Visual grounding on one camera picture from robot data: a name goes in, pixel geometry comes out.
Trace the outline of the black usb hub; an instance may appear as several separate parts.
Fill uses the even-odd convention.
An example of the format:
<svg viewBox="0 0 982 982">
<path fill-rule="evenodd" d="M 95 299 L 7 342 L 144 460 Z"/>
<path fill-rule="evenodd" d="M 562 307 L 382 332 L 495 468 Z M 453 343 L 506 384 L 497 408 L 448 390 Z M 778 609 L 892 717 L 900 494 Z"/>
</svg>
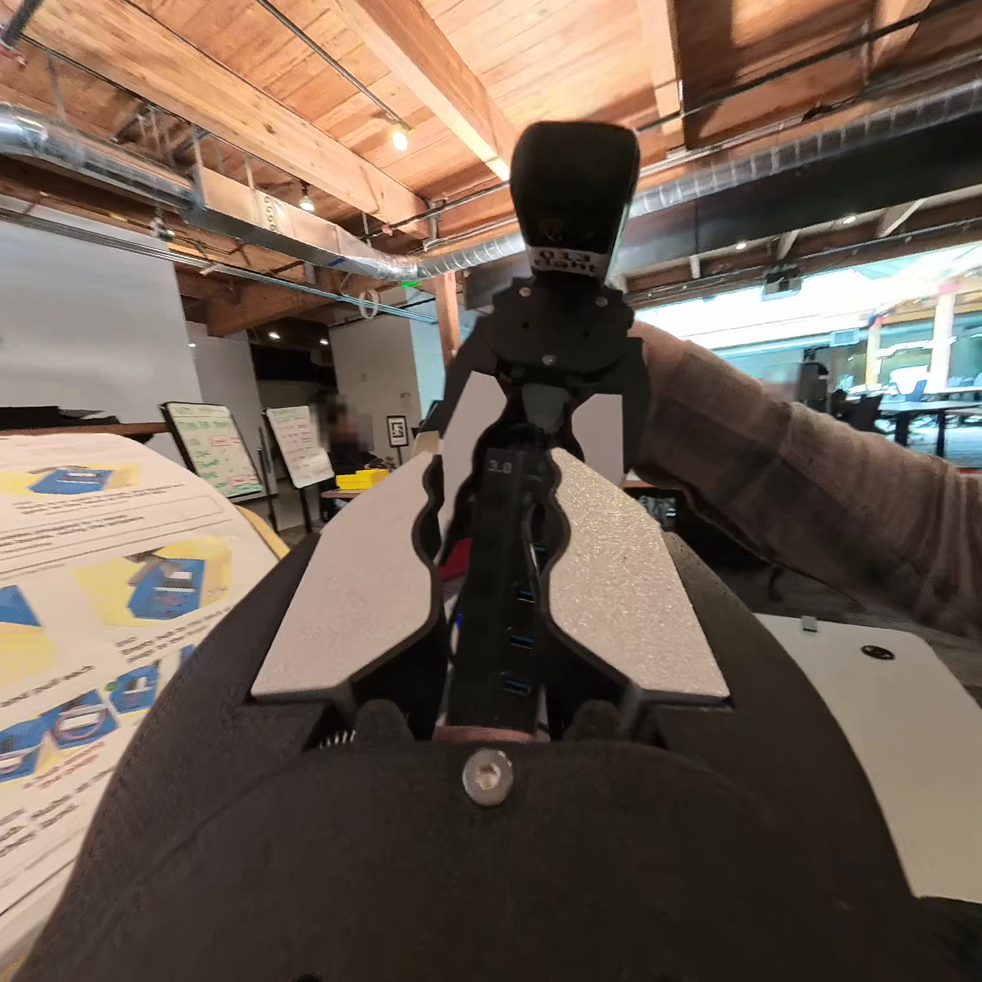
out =
<svg viewBox="0 0 982 982">
<path fill-rule="evenodd" d="M 450 728 L 534 739 L 542 691 L 536 514 L 547 471 L 541 450 L 489 448 L 481 459 L 470 563 L 455 607 Z"/>
</svg>

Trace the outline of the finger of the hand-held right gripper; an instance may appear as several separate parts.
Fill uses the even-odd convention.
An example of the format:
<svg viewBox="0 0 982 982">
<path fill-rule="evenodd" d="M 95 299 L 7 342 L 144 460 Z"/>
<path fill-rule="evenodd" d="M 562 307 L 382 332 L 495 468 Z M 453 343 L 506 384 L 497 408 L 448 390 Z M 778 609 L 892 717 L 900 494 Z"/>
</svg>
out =
<svg viewBox="0 0 982 982">
<path fill-rule="evenodd" d="M 620 395 L 594 394 L 578 406 L 574 438 L 588 467 L 611 483 L 624 481 L 629 469 L 624 465 Z"/>
<path fill-rule="evenodd" d="M 496 377 L 469 375 L 442 430 L 443 462 L 471 461 L 477 440 L 506 406 L 507 396 Z"/>
</svg>

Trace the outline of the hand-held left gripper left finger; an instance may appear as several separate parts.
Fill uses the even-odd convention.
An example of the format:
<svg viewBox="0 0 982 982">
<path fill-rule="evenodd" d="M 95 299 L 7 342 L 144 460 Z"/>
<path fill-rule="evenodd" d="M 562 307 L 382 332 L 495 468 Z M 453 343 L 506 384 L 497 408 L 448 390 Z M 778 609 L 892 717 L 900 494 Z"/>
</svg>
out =
<svg viewBox="0 0 982 982">
<path fill-rule="evenodd" d="M 329 522 L 252 682 L 260 703 L 436 711 L 448 630 L 435 556 L 443 459 L 423 452 Z"/>
</svg>

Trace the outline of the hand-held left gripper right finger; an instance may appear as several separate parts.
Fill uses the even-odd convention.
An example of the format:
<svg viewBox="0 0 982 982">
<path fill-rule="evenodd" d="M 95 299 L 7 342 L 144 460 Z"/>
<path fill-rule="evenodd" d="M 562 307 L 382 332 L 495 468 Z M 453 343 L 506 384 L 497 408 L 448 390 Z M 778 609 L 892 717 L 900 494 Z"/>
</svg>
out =
<svg viewBox="0 0 982 982">
<path fill-rule="evenodd" d="M 562 536 L 544 572 L 548 627 L 616 684 L 621 716 L 658 703 L 724 706 L 729 686 L 661 525 L 569 452 L 549 459 Z"/>
</svg>

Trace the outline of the white easel board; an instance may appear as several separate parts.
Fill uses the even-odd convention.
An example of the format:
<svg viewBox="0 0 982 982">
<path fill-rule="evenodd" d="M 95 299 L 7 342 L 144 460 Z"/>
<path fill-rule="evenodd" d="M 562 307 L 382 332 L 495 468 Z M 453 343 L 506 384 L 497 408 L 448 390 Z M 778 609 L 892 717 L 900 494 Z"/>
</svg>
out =
<svg viewBox="0 0 982 982">
<path fill-rule="evenodd" d="M 227 407 L 169 400 L 158 408 L 189 471 L 230 501 L 265 494 L 263 479 Z"/>
<path fill-rule="evenodd" d="M 267 409 L 265 418 L 295 489 L 321 485 L 335 477 L 308 405 Z"/>
</svg>

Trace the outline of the printed instruction sheet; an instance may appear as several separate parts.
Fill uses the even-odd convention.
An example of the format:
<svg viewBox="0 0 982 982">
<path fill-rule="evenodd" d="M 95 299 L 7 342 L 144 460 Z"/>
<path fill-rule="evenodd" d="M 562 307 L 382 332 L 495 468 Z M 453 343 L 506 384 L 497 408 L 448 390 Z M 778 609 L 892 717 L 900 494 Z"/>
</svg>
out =
<svg viewBox="0 0 982 982">
<path fill-rule="evenodd" d="M 1 440 L 1 902 L 70 868 L 168 681 L 278 560 L 234 504 L 112 434 Z"/>
</svg>

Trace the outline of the person's right forearm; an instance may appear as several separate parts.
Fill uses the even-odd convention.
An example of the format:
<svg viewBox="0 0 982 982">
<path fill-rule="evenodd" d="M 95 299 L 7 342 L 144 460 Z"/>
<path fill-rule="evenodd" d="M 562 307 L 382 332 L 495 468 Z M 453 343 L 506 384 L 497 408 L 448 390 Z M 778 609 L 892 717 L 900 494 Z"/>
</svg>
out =
<svg viewBox="0 0 982 982">
<path fill-rule="evenodd" d="M 640 321 L 651 402 L 634 472 L 762 559 L 930 630 L 981 636 L 981 484 L 770 395 Z"/>
</svg>

